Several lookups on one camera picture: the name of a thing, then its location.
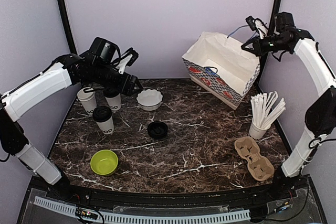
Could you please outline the white paper coffee cup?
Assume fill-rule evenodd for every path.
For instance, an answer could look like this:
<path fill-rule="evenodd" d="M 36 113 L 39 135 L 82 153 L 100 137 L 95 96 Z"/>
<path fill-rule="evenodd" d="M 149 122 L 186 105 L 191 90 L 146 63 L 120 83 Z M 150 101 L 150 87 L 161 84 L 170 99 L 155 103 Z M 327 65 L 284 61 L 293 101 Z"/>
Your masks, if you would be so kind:
<path fill-rule="evenodd" d="M 120 94 L 114 96 L 114 97 L 105 97 L 108 106 L 112 111 L 117 111 L 121 109 L 121 96 Z"/>

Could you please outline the patterned paper takeout bag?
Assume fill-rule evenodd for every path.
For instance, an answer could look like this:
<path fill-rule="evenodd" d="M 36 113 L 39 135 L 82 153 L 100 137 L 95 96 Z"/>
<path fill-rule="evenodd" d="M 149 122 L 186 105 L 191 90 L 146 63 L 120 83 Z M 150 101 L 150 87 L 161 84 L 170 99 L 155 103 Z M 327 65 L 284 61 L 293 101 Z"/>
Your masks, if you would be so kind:
<path fill-rule="evenodd" d="M 259 58 L 222 33 L 203 32 L 182 56 L 192 81 L 237 109 L 260 72 Z"/>

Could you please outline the brown cardboard cup carrier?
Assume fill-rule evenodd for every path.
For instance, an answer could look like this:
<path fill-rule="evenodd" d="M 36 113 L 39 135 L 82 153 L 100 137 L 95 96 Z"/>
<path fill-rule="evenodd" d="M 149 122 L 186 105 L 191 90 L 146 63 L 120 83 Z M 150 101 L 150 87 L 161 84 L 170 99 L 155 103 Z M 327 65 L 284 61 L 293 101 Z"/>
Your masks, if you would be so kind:
<path fill-rule="evenodd" d="M 255 180 L 262 182 L 273 177 L 274 166 L 268 158 L 260 154 L 260 148 L 252 137 L 238 138 L 234 147 L 238 155 L 247 161 L 248 171 Z"/>

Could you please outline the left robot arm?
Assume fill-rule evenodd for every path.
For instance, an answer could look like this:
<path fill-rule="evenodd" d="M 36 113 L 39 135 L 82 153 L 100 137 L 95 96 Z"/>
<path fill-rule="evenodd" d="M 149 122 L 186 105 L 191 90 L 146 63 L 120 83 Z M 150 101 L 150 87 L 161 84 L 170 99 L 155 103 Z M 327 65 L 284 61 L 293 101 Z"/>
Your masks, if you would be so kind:
<path fill-rule="evenodd" d="M 63 201 L 74 197 L 74 189 L 65 181 L 60 169 L 35 148 L 18 120 L 31 108 L 56 92 L 77 83 L 96 83 L 103 87 L 131 96 L 142 90 L 136 76 L 124 70 L 138 58 L 138 53 L 129 49 L 121 60 L 104 61 L 100 56 L 88 51 L 80 56 L 75 54 L 57 57 L 52 64 L 38 75 L 18 87 L 1 95 L 1 146 L 12 156 L 33 170 L 50 185 L 54 193 Z"/>

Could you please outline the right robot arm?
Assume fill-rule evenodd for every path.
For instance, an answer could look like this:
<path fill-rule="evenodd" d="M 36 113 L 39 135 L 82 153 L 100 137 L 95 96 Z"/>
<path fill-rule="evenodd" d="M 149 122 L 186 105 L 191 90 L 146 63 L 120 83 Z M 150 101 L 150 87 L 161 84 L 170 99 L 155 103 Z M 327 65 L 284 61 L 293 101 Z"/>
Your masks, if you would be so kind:
<path fill-rule="evenodd" d="M 318 99 L 306 111 L 301 138 L 280 169 L 282 177 L 296 177 L 335 128 L 335 74 L 307 30 L 289 27 L 264 38 L 255 37 L 243 44 L 242 50 L 255 56 L 276 51 L 295 54 L 314 83 Z"/>

